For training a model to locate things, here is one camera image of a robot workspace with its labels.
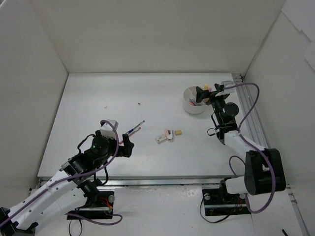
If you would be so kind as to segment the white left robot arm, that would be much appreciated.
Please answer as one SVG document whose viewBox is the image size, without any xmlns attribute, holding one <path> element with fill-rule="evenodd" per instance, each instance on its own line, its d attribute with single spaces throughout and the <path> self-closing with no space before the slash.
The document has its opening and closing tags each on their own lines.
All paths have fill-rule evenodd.
<svg viewBox="0 0 315 236">
<path fill-rule="evenodd" d="M 25 200 L 11 208 L 0 209 L 0 232 L 3 236 L 32 236 L 45 222 L 82 207 L 92 207 L 99 199 L 101 180 L 89 180 L 106 168 L 115 157 L 130 157 L 134 143 L 127 134 L 123 145 L 96 131 L 91 147 L 68 159 L 60 170 Z"/>
</svg>

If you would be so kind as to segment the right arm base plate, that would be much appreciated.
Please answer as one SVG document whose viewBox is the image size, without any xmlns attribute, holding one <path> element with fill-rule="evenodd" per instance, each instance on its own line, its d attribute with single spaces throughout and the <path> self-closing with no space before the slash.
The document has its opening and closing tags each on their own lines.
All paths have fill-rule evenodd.
<svg viewBox="0 0 315 236">
<path fill-rule="evenodd" d="M 246 202 L 241 195 L 230 194 L 227 192 L 225 181 L 221 180 L 217 187 L 202 188 L 202 204 L 205 216 L 227 217 L 233 215 L 251 214 L 247 208 Z"/>
</svg>

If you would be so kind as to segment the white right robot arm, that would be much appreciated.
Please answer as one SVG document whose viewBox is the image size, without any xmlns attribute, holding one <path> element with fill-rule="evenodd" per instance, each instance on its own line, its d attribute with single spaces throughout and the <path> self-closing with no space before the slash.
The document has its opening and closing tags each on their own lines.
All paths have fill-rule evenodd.
<svg viewBox="0 0 315 236">
<path fill-rule="evenodd" d="M 260 146 L 242 136 L 235 119 L 239 107 L 225 101 L 233 90 L 219 84 L 215 84 L 215 88 L 215 91 L 208 91 L 196 87 L 196 101 L 199 103 L 207 100 L 214 111 L 212 120 L 216 137 L 245 158 L 244 175 L 224 179 L 223 187 L 218 189 L 219 199 L 228 203 L 236 194 L 258 195 L 285 190 L 286 180 L 280 152 L 275 148 Z"/>
</svg>

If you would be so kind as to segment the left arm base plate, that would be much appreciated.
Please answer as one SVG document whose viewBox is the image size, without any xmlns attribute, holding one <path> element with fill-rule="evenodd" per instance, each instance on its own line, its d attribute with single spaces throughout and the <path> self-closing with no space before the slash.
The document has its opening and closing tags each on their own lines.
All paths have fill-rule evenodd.
<svg viewBox="0 0 315 236">
<path fill-rule="evenodd" d="M 67 213 L 67 219 L 112 219 L 115 193 L 113 189 L 104 188 L 106 183 L 99 179 L 87 180 L 76 187 L 80 193 L 78 199 L 82 202 Z"/>
</svg>

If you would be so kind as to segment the red gel pen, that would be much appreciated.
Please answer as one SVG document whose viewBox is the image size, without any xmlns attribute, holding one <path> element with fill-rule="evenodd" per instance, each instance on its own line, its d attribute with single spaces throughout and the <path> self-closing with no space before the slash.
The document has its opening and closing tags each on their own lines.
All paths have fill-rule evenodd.
<svg viewBox="0 0 315 236">
<path fill-rule="evenodd" d="M 140 131 L 141 130 L 141 127 L 139 127 L 139 128 L 137 128 L 137 129 L 134 129 L 132 132 L 130 132 L 130 133 L 128 133 L 128 136 L 129 137 L 131 137 L 132 135 L 134 135 L 135 133 L 137 133 L 138 131 Z"/>
</svg>

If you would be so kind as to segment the white staples box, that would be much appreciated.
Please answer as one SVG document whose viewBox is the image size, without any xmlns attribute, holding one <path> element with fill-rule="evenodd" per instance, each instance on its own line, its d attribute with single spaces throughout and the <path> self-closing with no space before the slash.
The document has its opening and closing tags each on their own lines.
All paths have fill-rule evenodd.
<svg viewBox="0 0 315 236">
<path fill-rule="evenodd" d="M 163 141 L 165 141 L 167 139 L 167 137 L 166 137 L 166 135 L 165 134 L 160 134 L 160 135 L 158 135 L 156 138 L 155 138 L 155 140 L 156 140 L 156 142 L 159 144 L 159 143 L 161 143 L 161 142 L 163 142 Z"/>
</svg>

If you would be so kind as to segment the blue gel pen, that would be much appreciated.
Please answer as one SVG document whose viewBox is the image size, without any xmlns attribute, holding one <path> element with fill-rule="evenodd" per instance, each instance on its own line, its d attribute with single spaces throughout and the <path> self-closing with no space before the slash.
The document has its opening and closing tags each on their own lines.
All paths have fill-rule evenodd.
<svg viewBox="0 0 315 236">
<path fill-rule="evenodd" d="M 141 121 L 139 124 L 137 124 L 134 128 L 130 129 L 127 133 L 132 133 L 133 131 L 135 131 L 137 128 L 139 128 L 145 121 Z"/>
</svg>

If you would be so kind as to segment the pink white mini stapler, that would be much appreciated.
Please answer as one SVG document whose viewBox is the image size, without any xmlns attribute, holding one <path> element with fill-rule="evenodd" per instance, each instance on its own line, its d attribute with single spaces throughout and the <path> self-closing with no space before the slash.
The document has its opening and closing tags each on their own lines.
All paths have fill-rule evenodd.
<svg viewBox="0 0 315 236">
<path fill-rule="evenodd" d="M 173 130 L 172 129 L 165 129 L 165 136 L 167 140 L 172 141 L 173 140 Z"/>
</svg>

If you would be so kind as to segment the tan eraser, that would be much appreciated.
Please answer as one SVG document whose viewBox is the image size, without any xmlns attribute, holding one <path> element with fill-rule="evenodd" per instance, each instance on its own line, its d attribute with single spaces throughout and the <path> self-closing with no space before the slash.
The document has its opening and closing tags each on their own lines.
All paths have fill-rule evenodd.
<svg viewBox="0 0 315 236">
<path fill-rule="evenodd" d="M 176 131 L 175 131 L 175 135 L 176 135 L 176 136 L 181 135 L 181 134 L 182 134 L 182 131 L 181 131 L 181 130 L 176 130 Z"/>
</svg>

